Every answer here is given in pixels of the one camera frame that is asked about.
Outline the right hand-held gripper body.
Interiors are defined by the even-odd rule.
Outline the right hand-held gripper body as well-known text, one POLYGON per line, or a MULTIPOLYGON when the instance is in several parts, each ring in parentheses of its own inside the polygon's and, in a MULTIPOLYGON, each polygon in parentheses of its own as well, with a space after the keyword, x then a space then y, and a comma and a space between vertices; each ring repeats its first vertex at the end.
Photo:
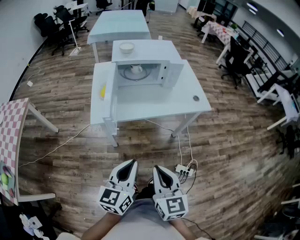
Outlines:
POLYGON ((163 221, 184 217, 188 213, 188 197, 181 188, 166 194, 153 195, 154 206, 163 221))

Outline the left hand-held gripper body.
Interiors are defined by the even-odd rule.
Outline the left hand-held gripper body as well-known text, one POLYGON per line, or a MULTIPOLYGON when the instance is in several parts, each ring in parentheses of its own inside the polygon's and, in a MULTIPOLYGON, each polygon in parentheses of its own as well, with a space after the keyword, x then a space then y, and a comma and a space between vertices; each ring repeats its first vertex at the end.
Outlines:
POLYGON ((97 202, 106 212, 124 215, 134 202, 134 194, 135 180, 108 180, 104 186, 100 187, 97 202))

